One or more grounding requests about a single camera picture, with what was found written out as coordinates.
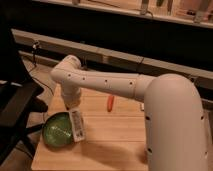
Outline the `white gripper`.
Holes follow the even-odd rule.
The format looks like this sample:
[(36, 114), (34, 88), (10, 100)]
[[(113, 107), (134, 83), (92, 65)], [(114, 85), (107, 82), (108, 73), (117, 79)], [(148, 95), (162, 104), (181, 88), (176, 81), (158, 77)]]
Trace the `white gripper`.
[(81, 102), (81, 93), (77, 92), (74, 94), (61, 94), (65, 108), (70, 110), (72, 108), (78, 107)]

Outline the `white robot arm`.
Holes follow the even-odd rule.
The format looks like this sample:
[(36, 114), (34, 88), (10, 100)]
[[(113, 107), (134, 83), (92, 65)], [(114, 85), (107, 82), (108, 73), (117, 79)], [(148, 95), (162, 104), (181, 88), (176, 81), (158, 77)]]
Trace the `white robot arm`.
[(179, 74), (85, 71), (68, 55), (51, 71), (69, 106), (88, 88), (144, 104), (149, 171), (208, 171), (205, 115), (196, 86)]

